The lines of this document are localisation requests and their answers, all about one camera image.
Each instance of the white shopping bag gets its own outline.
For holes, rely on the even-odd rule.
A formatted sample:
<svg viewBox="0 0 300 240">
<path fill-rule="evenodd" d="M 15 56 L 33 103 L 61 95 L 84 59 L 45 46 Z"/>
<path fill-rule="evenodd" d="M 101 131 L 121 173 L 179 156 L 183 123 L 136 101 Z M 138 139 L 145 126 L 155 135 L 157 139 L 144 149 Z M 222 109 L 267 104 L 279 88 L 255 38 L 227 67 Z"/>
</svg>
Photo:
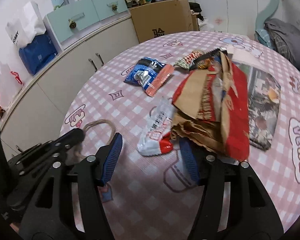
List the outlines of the white shopping bag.
<svg viewBox="0 0 300 240">
<path fill-rule="evenodd" d="M 0 107 L 7 110 L 23 86 L 19 74 L 0 61 Z"/>
<path fill-rule="evenodd" d="M 13 44 L 18 49 L 24 48 L 31 43 L 35 36 L 44 34 L 42 17 L 38 5 L 30 1 L 17 13 L 17 18 L 7 23 L 6 31 Z"/>
</svg>

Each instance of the white and red snack wrapper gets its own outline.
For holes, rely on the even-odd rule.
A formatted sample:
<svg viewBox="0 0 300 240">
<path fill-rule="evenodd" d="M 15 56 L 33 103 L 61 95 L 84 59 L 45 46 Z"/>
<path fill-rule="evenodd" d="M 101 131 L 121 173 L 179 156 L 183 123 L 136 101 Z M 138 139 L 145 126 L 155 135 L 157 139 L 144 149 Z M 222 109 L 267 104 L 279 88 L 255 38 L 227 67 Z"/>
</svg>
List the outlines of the white and red snack wrapper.
<svg viewBox="0 0 300 240">
<path fill-rule="evenodd" d="M 162 98 L 159 105 L 149 114 L 146 129 L 137 144 L 137 151 L 143 156 L 155 156 L 173 150 L 170 129 L 175 107 L 168 99 Z"/>
</svg>

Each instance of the gingham pattern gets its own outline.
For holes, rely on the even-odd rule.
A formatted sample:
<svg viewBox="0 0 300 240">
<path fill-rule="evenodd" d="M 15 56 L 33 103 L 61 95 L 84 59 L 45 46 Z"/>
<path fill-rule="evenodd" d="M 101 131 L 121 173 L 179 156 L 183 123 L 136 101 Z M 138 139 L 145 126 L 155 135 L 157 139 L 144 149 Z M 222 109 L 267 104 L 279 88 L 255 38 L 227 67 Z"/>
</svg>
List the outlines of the gingham pattern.
<svg viewBox="0 0 300 240">
<path fill-rule="evenodd" d="M 202 187 L 194 187 L 184 172 L 178 146 L 169 154 L 143 157 L 136 151 L 146 118 L 161 97 L 172 97 L 186 74 L 175 70 L 154 98 L 140 86 L 123 82 L 129 68 L 142 57 L 174 64 L 194 49 L 210 51 L 226 46 L 219 38 L 227 33 L 177 33 L 146 41 L 121 53 L 108 62 L 84 85 L 73 101 L 66 118 L 85 104 L 81 127 L 100 118 L 110 119 L 123 135 L 124 147 L 110 186 L 113 200 L 104 209 L 116 240 L 127 239 L 186 239 L 196 216 Z M 263 152 L 250 147 L 249 163 L 265 185 L 286 231 L 300 215 L 300 184 L 296 182 L 289 140 L 289 120 L 300 120 L 300 95 L 289 84 L 289 76 L 300 81 L 300 73 L 278 53 L 251 40 L 263 51 L 259 61 L 281 85 L 281 104 L 271 149 Z M 61 135 L 71 130 L 63 124 Z M 83 143 L 82 154 L 95 154 L 110 135 L 106 124 L 94 127 Z M 226 226 L 229 186 L 224 195 L 223 219 L 219 229 Z M 76 210 L 76 224 L 82 222 Z"/>
</svg>

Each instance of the round table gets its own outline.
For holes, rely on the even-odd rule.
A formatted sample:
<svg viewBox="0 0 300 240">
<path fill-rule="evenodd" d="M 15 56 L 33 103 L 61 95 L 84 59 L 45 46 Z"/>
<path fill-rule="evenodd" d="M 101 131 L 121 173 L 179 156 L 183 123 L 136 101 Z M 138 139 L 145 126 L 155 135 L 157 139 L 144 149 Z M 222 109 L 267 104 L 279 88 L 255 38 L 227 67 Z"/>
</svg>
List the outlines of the round table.
<svg viewBox="0 0 300 240">
<path fill-rule="evenodd" d="M 171 98 L 185 73 L 175 70 L 151 98 L 141 86 L 124 83 L 142 57 L 174 64 L 195 49 L 210 51 L 234 45 L 250 52 L 281 85 L 281 101 L 271 148 L 250 146 L 249 163 L 268 191 L 284 231 L 300 215 L 300 72 L 284 57 L 263 45 L 228 33 L 176 33 L 146 41 L 126 50 L 98 70 L 74 99 L 61 135 L 98 119 L 109 119 L 123 136 L 124 146 L 112 180 L 100 190 L 116 240 L 186 239 L 196 216 L 202 187 L 191 181 L 178 146 L 168 154 L 143 157 L 136 151 L 149 112 L 160 98 Z M 82 154 L 94 155 L 109 139 L 102 124 L 89 130 Z M 226 228 L 229 185 L 225 186 L 219 230 Z M 83 231 L 78 206 L 75 220 Z"/>
</svg>

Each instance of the table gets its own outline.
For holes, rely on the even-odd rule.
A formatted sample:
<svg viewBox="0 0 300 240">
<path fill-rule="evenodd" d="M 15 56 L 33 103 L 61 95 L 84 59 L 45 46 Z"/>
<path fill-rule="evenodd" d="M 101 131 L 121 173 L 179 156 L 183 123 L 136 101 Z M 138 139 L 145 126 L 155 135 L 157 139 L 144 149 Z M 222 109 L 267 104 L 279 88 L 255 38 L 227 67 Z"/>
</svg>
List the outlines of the table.
<svg viewBox="0 0 300 240">
<path fill-rule="evenodd" d="M 136 145 L 149 112 L 161 97 L 171 98 L 185 73 L 177 70 L 151 98 L 141 87 L 123 82 L 142 57 L 174 64 L 194 49 L 210 51 L 233 44 L 249 51 L 281 85 L 281 102 L 271 149 L 250 146 L 249 163 L 268 191 L 286 231 L 300 215 L 300 73 L 284 57 L 263 45 L 227 33 L 176 33 L 126 50 L 94 74 L 74 99 L 60 135 L 100 118 L 109 119 L 124 147 L 112 180 L 102 189 L 103 206 L 116 240 L 186 239 L 196 216 L 202 187 L 187 174 L 178 145 L 166 155 L 143 157 Z M 109 138 L 107 124 L 94 127 L 82 154 L 95 154 Z M 219 230 L 226 228 L 229 187 L 225 185 Z M 75 220 L 83 231 L 78 207 Z"/>
</svg>

